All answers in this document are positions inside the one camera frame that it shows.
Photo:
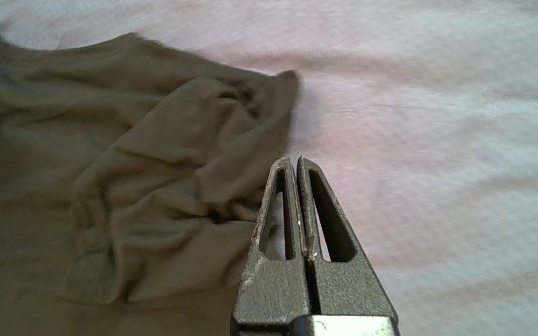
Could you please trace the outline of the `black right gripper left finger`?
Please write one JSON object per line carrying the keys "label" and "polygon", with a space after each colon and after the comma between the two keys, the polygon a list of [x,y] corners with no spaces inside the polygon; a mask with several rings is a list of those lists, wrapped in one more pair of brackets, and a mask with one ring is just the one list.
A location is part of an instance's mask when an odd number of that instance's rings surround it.
{"label": "black right gripper left finger", "polygon": [[[271,208],[277,194],[282,194],[283,203],[283,260],[266,254]],[[311,313],[303,231],[296,174],[286,156],[270,168],[231,315],[233,328],[288,328],[291,321]]]}

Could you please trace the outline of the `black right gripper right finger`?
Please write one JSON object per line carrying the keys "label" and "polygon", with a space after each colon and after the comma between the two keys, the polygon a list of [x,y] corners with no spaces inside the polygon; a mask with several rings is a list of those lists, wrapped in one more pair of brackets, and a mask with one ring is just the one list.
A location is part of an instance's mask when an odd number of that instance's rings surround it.
{"label": "black right gripper right finger", "polygon": [[305,157],[297,160],[297,190],[313,310],[320,315],[384,317],[397,327],[394,306],[327,177]]}

